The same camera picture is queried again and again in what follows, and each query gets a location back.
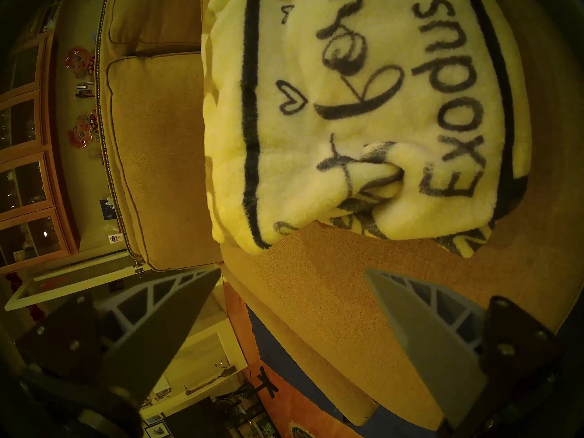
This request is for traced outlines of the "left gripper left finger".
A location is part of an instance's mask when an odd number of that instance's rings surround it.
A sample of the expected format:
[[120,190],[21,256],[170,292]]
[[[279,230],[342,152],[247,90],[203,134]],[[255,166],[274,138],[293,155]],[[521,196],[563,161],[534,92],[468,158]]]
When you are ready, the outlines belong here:
[[186,340],[221,270],[136,285],[97,306],[70,295],[17,341],[21,388],[37,402],[138,408]]

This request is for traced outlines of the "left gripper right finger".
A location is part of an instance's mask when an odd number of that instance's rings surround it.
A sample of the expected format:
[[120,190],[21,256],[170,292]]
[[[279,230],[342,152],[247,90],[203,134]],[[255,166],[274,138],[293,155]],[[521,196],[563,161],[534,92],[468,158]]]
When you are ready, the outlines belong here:
[[556,389],[556,337],[501,295],[487,308],[430,282],[364,278],[443,413],[439,428],[515,428]]

